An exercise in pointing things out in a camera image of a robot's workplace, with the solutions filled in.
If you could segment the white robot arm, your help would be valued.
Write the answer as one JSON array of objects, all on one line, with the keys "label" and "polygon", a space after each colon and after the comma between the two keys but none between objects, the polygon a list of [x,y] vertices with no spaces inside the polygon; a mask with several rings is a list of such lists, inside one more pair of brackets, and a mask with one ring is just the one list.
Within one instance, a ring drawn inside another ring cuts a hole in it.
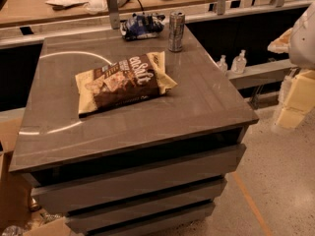
[{"label": "white robot arm", "polygon": [[291,29],[272,41],[268,50],[287,53],[300,69],[284,77],[279,105],[274,115],[274,130],[292,131],[315,107],[315,3],[312,3]]}]

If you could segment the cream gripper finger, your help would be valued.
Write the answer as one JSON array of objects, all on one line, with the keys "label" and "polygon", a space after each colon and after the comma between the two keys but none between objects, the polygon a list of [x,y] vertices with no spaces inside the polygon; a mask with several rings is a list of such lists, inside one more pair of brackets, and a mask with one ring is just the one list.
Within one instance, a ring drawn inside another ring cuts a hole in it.
[{"label": "cream gripper finger", "polygon": [[275,125],[295,129],[315,107],[315,71],[303,70],[296,76],[285,77],[279,96]]},{"label": "cream gripper finger", "polygon": [[273,40],[267,49],[274,53],[288,53],[289,39],[292,29],[286,30],[281,36]]}]

